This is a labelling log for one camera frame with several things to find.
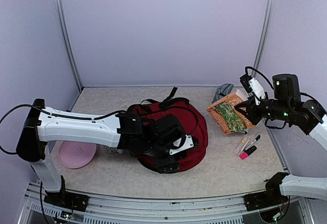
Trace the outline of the orange treehouse book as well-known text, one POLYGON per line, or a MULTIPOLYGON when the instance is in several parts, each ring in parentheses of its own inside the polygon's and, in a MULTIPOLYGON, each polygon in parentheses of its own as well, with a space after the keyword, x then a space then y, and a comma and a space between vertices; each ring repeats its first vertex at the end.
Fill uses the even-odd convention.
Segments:
POLYGON ((209 105, 206 110, 216 120, 222 132, 229 135, 256 127, 235 109, 236 105, 247 100, 247 95, 242 90, 235 89, 227 96, 209 105))

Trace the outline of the red backpack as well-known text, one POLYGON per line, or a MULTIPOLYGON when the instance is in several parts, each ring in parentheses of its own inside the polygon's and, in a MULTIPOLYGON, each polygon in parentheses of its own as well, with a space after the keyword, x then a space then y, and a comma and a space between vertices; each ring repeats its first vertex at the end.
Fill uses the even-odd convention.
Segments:
POLYGON ((172 143, 183 136, 191 135, 199 141, 196 148, 177 153, 186 155, 185 163, 189 169, 198 165, 206 154, 208 133, 205 118, 188 99, 176 98, 176 91, 174 87, 161 102, 148 99, 147 104, 134 104, 127 109, 127 113, 136 115, 141 124, 139 133, 128 135, 127 149, 132 157, 154 172, 157 172, 155 159, 168 157, 172 143))

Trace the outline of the white magazine booklet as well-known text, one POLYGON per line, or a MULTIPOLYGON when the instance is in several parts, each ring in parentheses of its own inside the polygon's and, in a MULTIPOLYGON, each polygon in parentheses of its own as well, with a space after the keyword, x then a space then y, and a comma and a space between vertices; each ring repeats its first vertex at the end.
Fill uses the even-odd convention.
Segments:
POLYGON ((217 123, 217 126, 222 130, 224 135, 230 135, 230 134, 238 134, 238 135, 247 135, 248 134, 248 129, 245 130, 239 130, 239 131, 232 131, 232 132, 227 132, 221 125, 217 123))

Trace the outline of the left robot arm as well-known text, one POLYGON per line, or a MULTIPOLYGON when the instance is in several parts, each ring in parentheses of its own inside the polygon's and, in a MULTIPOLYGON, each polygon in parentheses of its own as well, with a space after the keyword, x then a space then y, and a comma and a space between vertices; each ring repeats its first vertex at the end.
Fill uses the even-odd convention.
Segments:
POLYGON ((165 159, 194 147, 173 115, 157 121, 119 110, 107 115, 69 113, 46 107, 43 99, 30 106, 16 153, 31 164, 46 192, 59 205, 72 198, 50 159, 48 142, 73 141, 129 150, 135 156, 165 159))

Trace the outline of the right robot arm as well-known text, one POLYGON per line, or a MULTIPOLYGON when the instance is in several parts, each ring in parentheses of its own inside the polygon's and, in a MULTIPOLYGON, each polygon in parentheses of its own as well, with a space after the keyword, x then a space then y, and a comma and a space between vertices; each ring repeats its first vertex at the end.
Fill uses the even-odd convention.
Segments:
MULTIPOLYGON (((294 74, 279 74, 272 78, 274 98, 268 99, 260 83, 248 74, 240 82, 250 97, 235 106, 253 125, 262 119, 279 120, 289 126, 297 126, 323 149, 326 149, 326 110, 310 97, 301 100, 298 77, 294 74)), ((300 177, 277 173, 266 182, 266 190, 259 199, 271 206, 277 200, 286 201, 289 195, 326 200, 325 177, 300 177)))

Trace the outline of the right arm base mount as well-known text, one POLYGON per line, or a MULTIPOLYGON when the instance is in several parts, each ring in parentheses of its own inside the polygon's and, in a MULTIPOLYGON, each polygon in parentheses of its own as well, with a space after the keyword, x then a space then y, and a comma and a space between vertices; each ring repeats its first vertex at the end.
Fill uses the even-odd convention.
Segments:
POLYGON ((250 193, 244 196, 244 202, 247 211, 264 209, 267 207, 279 205, 288 201, 287 196, 280 194, 269 195, 266 191, 250 193))

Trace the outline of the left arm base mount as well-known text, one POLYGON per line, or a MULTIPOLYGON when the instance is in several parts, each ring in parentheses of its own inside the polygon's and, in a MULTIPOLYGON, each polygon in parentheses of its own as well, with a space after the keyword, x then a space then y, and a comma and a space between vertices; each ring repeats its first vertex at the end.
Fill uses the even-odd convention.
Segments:
POLYGON ((86 211, 88 200, 87 195, 71 192, 46 193, 44 198, 47 204, 81 212, 86 211))

